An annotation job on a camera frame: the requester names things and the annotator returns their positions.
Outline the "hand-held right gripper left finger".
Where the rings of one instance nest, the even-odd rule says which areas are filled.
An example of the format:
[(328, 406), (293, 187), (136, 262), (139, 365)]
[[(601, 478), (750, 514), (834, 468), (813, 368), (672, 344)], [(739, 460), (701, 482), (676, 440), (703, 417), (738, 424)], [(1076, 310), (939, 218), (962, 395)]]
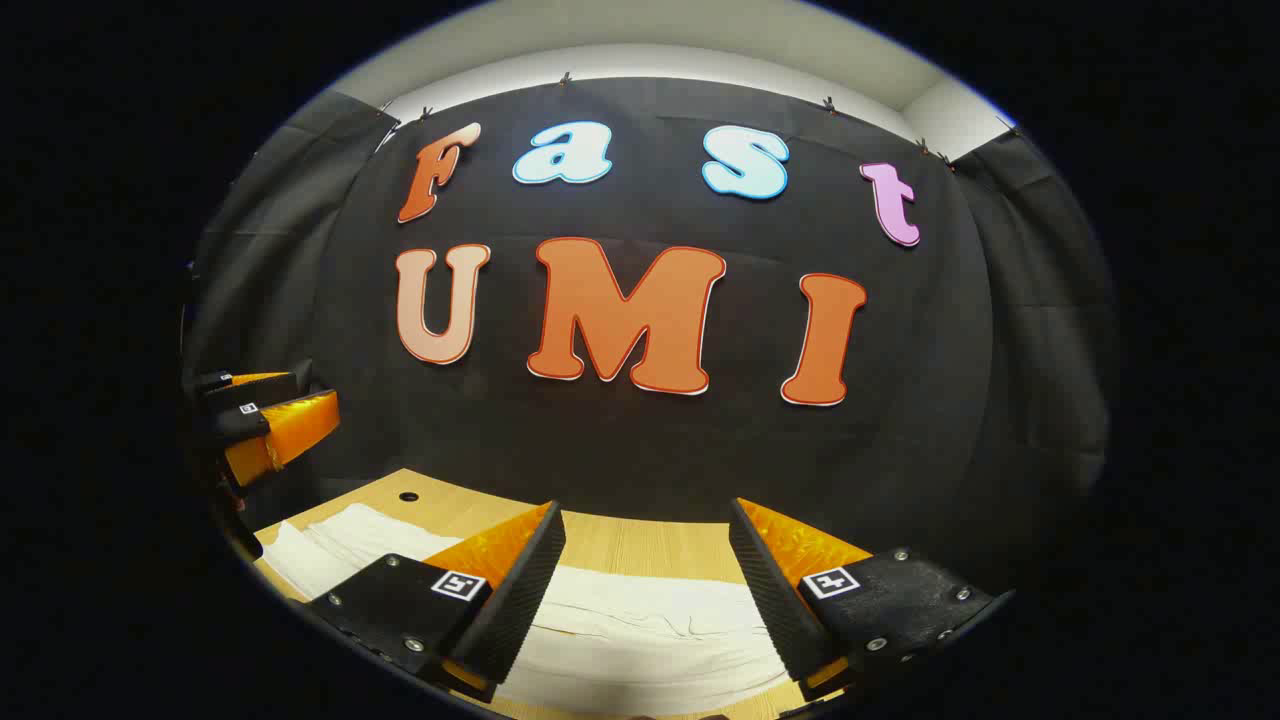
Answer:
[(385, 553), (317, 598), (308, 614), (410, 676), (489, 702), (561, 560), (550, 501), (428, 559)]

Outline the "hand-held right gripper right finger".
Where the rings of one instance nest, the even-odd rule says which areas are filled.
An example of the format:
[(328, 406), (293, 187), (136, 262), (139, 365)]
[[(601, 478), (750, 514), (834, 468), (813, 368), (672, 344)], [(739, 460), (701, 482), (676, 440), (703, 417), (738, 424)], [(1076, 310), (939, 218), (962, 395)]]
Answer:
[(808, 702), (900, 684), (1015, 596), (991, 594), (910, 547), (872, 553), (746, 498), (730, 503), (730, 544)]

